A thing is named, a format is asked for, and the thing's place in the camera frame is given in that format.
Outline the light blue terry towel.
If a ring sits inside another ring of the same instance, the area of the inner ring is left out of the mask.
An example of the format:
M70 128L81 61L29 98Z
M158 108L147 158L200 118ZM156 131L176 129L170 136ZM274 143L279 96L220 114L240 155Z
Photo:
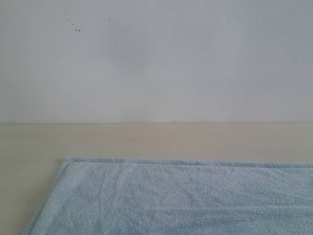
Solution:
M26 235L310 235L311 164L67 158Z

